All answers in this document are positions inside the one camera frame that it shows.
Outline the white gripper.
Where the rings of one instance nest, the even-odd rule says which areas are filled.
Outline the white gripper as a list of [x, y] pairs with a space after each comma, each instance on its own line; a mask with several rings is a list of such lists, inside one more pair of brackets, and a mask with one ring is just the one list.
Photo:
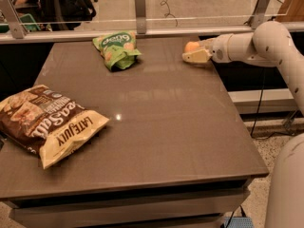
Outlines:
[[231, 34], [223, 34], [218, 37], [199, 40], [199, 45], [210, 48], [211, 53], [208, 49], [201, 48], [183, 53], [182, 59], [186, 63], [204, 64], [212, 57], [212, 60], [216, 63], [230, 63], [228, 44], [231, 37]]

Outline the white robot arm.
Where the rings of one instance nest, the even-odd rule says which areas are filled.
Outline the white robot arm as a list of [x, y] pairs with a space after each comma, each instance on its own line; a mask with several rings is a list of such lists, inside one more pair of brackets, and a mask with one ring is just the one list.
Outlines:
[[[276, 67], [304, 114], [304, 56], [287, 28], [277, 21], [265, 22], [253, 32], [189, 42], [182, 60]], [[276, 158], [264, 228], [304, 228], [304, 134], [290, 139]]]

